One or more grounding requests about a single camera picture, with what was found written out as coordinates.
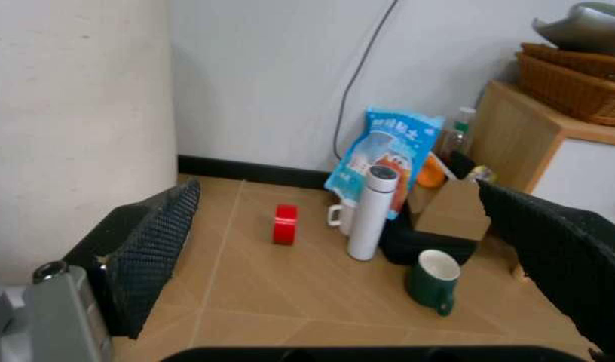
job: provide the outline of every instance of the wicker basket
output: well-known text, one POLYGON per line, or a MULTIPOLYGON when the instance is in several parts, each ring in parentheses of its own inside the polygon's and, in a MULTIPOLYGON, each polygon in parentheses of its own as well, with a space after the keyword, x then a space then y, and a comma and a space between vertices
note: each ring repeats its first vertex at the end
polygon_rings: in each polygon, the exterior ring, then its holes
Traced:
POLYGON ((522 43, 526 55, 596 78, 615 81, 615 57, 611 55, 561 51, 542 44, 522 43))
POLYGON ((615 83, 517 53, 520 88, 582 121, 615 126, 615 83))

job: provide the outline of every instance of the mug handle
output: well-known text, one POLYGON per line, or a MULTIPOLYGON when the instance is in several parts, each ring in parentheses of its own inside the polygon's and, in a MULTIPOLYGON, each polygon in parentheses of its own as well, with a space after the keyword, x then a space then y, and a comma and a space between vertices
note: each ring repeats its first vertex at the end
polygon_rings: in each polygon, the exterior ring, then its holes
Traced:
POLYGON ((336 205, 332 205, 331 207, 328 207, 328 225, 330 226, 339 226, 341 224, 341 219, 339 220, 334 220, 332 219, 332 217, 335 214, 335 211, 339 211, 339 217, 341 217, 341 210, 343 209, 343 206, 340 204, 336 204, 336 205))
POLYGON ((453 292, 441 290, 439 292, 439 298, 437 299, 437 314, 444 317, 451 314, 454 305, 455 298, 453 297, 453 292))

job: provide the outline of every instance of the red tape roll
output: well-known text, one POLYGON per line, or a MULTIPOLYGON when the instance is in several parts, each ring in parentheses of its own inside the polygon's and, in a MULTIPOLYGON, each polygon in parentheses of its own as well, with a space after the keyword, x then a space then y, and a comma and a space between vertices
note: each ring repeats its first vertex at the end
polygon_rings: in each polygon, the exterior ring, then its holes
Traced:
POLYGON ((294 244, 298 208, 294 205, 278 205, 274 218, 274 243, 282 245, 294 244))

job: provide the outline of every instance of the green ceramic cup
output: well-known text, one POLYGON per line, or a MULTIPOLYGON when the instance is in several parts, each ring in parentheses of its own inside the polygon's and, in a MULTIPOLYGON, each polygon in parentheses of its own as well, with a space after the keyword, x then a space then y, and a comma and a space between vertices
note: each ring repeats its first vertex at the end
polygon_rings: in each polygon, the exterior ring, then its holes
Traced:
POLYGON ((446 316, 453 310, 453 289, 459 277, 460 266, 452 256, 439 250, 424 250, 419 253, 417 265, 408 272, 406 289, 419 304, 446 316))

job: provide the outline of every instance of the white mug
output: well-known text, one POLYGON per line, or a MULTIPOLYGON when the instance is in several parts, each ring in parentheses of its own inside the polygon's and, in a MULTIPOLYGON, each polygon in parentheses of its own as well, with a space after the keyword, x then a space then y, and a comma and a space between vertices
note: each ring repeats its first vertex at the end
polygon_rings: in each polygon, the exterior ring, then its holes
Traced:
POLYGON ((328 207, 328 225, 338 226, 339 231, 348 236, 352 229, 354 219, 354 210, 356 205, 351 201, 342 200, 340 204, 328 207), (338 218, 335 219, 335 213, 338 211, 338 218))

